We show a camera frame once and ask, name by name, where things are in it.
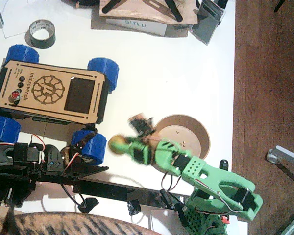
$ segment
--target paper sheet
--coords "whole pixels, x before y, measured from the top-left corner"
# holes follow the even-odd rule
[[[89,7],[76,9],[69,0],[0,0],[0,10],[4,21],[3,31],[6,38],[27,32],[30,24],[39,19],[61,24],[70,17],[91,18]]]

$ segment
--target duct tape roll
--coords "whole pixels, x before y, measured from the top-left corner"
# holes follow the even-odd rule
[[[38,30],[45,29],[49,37],[46,39],[37,39],[33,36]],[[29,26],[30,41],[34,47],[39,49],[47,49],[55,43],[55,28],[51,21],[37,20]]]

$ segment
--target yellow ball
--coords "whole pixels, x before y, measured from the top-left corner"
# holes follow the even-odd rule
[[[124,154],[125,152],[119,149],[116,149],[113,144],[126,144],[126,138],[122,135],[116,135],[111,137],[111,139],[108,142],[108,146],[112,152],[115,154]]]

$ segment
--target wooden floor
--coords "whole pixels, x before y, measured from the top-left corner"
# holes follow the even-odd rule
[[[294,218],[294,165],[265,161],[269,148],[294,152],[294,0],[236,1],[233,171],[264,204],[249,235],[280,234]]]

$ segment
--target black display screen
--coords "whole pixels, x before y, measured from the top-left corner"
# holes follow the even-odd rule
[[[84,114],[89,113],[94,86],[95,81],[76,77],[71,78],[64,110]]]

